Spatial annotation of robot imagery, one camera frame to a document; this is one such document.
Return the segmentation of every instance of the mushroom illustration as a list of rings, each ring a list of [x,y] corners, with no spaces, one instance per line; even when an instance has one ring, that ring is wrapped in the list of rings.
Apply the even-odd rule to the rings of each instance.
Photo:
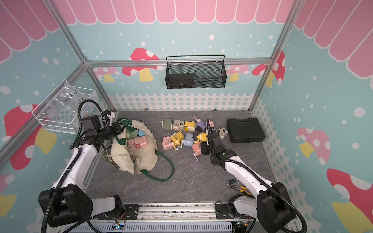
[[[264,74],[264,71],[266,69],[266,65],[259,65],[255,67],[253,70],[253,75],[262,75]],[[281,51],[280,56],[275,64],[275,67],[273,68],[271,74],[269,75],[269,78],[267,80],[267,87],[272,87],[272,81],[273,78],[276,77],[277,84],[280,86],[283,81],[283,77],[285,75],[285,53]]]
[[[232,65],[228,66],[225,70],[227,71],[227,75],[230,75],[230,78],[228,80],[230,82],[237,81],[239,73],[247,75],[250,72],[249,67],[247,65]]]
[[[0,193],[14,180],[14,175],[0,175]],[[7,215],[13,204],[16,202],[16,195],[0,195],[0,217]]]
[[[336,169],[328,169],[330,184],[348,200],[332,202],[333,208],[344,227],[351,233],[373,230],[373,186],[371,183]]]
[[[31,117],[31,112],[36,107],[37,105],[35,104],[23,105],[16,107],[5,114],[4,124],[6,137],[2,138],[3,141],[8,140],[17,132],[17,130]],[[10,158],[12,167],[15,170],[25,168],[31,161],[35,145],[40,147],[44,154],[47,154],[56,141],[57,135],[55,133],[46,131],[41,127],[41,125],[39,125]]]
[[[330,156],[330,142],[327,134],[321,130],[298,128],[297,140],[303,139],[305,143],[299,145],[304,156],[310,157],[313,151],[316,152],[321,165],[325,165]]]
[[[128,60],[159,60],[159,58],[149,50],[144,48],[136,48],[131,54]],[[149,82],[154,79],[150,73],[150,68],[163,70],[163,66],[149,66],[149,67],[123,67],[122,73],[127,76],[131,76],[139,72],[141,82]]]
[[[119,74],[119,71],[115,67],[96,67],[93,69],[99,80],[104,77],[105,82],[114,82],[111,74]]]

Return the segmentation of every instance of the black mesh basket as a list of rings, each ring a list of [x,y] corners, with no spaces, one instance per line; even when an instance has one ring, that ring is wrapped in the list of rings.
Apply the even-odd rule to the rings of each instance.
[[[224,57],[224,55],[166,57],[167,89],[225,87],[227,73]]]

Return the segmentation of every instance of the green bag handle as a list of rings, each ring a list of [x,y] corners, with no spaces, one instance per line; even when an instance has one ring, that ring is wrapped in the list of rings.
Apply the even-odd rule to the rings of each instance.
[[[154,177],[152,176],[151,174],[149,174],[148,170],[146,169],[142,169],[140,170],[144,175],[146,175],[148,178],[152,179],[152,180],[155,180],[155,181],[160,181],[160,182],[165,182],[169,179],[171,179],[171,177],[173,176],[173,173],[175,172],[175,168],[173,167],[173,164],[171,162],[171,160],[169,158],[167,158],[164,154],[162,154],[161,152],[159,152],[158,150],[156,150],[156,155],[157,156],[162,156],[163,158],[165,158],[170,164],[171,164],[171,168],[172,168],[172,172],[171,172],[171,175],[169,177],[167,177],[166,179],[160,179],[160,178],[157,178],[157,177]]]

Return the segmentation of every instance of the black tool case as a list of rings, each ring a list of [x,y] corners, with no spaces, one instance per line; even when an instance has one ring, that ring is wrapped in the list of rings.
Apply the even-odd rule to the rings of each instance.
[[[232,143],[263,142],[266,138],[258,118],[228,119],[227,129]]]

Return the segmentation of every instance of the white picket fence graphic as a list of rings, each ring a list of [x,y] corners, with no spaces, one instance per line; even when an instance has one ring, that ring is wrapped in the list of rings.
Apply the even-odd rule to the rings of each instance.
[[[149,111],[156,111],[156,110],[209,110],[209,109],[218,109],[218,110],[244,110],[248,109],[251,105],[251,102],[254,98],[254,93],[250,95],[239,95],[238,93],[235,95],[231,95],[230,93],[224,95],[221,93],[217,95],[214,93],[213,95],[209,95],[208,93],[205,95],[194,95],[193,93],[190,95],[183,95],[175,94],[168,95],[160,94],[153,95],[145,94],[142,96],[141,94],[134,95],[131,94],[127,96],[123,94],[120,96],[116,94],[115,96],[109,95],[114,106],[116,106],[119,110],[127,110],[127,111],[134,111],[134,110],[149,110]]]
[[[266,138],[262,142],[264,152],[269,161],[276,182],[281,182],[287,188],[293,205],[302,213],[307,221],[308,232],[320,233],[321,223],[315,221],[312,217],[313,207],[306,204],[306,193],[299,188],[299,179],[294,177],[294,168],[290,167],[289,157],[284,155],[285,148],[280,146],[281,139],[276,137],[277,131],[273,131],[273,124],[270,123],[270,117],[264,110],[262,100],[258,99],[253,109],[253,116],[259,119],[259,122],[265,132]]]

